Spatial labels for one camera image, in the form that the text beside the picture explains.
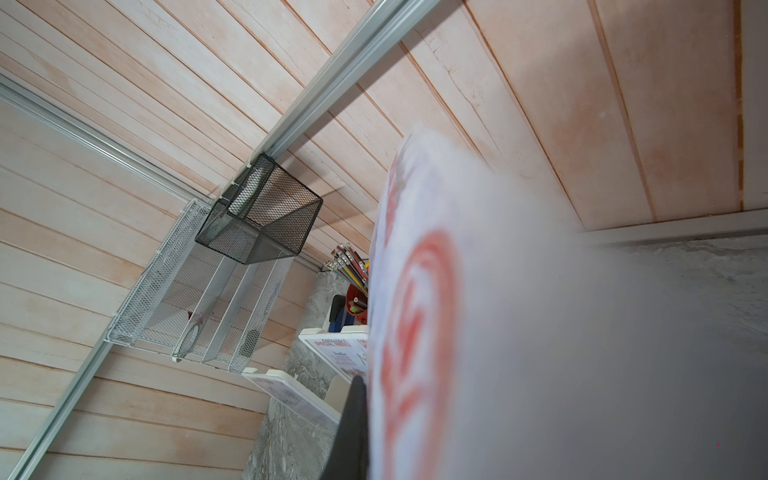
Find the white menu holder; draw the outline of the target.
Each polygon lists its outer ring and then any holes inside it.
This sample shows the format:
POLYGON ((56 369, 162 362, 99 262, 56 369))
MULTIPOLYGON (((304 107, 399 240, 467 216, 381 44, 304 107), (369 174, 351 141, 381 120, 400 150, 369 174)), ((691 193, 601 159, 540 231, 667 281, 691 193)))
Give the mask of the white menu holder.
POLYGON ((249 367, 242 376, 313 426, 325 430, 338 427, 351 386, 347 379, 336 375, 321 398, 283 370, 249 367))
POLYGON ((325 361, 338 375, 352 381, 368 377, 368 326, 345 326, 340 332, 322 328, 304 329, 299 340, 325 361))

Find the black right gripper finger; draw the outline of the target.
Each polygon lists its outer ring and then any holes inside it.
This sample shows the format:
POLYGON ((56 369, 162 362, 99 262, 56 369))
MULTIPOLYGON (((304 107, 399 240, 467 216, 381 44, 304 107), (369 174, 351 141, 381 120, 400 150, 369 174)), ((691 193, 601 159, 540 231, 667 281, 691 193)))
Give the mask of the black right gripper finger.
POLYGON ((321 480, 365 480, 369 467, 367 388, 353 378, 321 480))

